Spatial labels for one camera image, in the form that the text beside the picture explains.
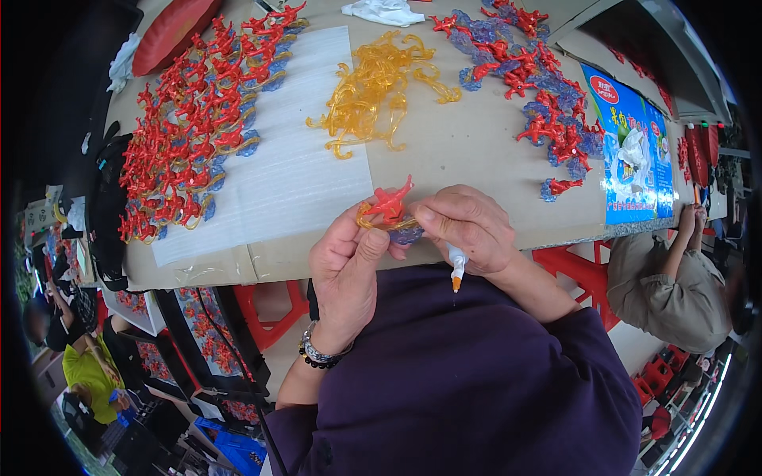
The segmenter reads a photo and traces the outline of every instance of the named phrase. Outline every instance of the yellow shirt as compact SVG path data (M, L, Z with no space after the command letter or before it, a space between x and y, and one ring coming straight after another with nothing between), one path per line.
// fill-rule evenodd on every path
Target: yellow shirt
M99 335L95 341L103 350L106 361L116 368L103 338ZM116 420L117 412L108 404L108 399L116 388L124 388L123 381L117 384L106 375L89 348L82 355L79 355L74 347L67 345L66 350L63 351L62 365L66 384L70 388L75 383L79 383L90 389L91 408L95 421L108 424Z

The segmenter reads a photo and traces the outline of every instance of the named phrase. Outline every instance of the blue poster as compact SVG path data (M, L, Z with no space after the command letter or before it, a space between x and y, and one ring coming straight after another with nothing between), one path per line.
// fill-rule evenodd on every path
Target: blue poster
M582 65L604 128L606 224L672 216L672 163L664 117L632 89Z

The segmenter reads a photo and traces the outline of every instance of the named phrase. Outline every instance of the white foam sheet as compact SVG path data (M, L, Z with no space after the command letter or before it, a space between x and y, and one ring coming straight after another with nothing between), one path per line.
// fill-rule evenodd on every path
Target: white foam sheet
M327 228L352 204L373 193L365 145L343 147L354 155L337 160L325 150L327 131L309 128L328 112L338 84L338 63L352 66L346 26L300 34L277 91L257 97L254 128L262 137L251 157L228 157L216 212L189 231L170 225L151 244L157 267L182 258Z

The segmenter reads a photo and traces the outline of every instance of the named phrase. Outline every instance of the purple shirt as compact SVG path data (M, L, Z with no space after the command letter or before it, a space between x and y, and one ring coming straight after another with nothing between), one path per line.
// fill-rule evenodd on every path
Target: purple shirt
M453 295L450 271L378 273L318 405L267 416L289 474L629 474L642 408L597 311L542 326L483 278Z

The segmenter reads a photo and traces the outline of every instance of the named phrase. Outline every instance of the fingernail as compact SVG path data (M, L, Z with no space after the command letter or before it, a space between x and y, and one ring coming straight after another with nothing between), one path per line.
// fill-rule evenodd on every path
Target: fingernail
M434 212L427 206L421 205L418 207L418 218L429 222L434 219Z
M382 245L389 240L389 233L382 232L378 228L371 228L368 232L368 242L371 244Z

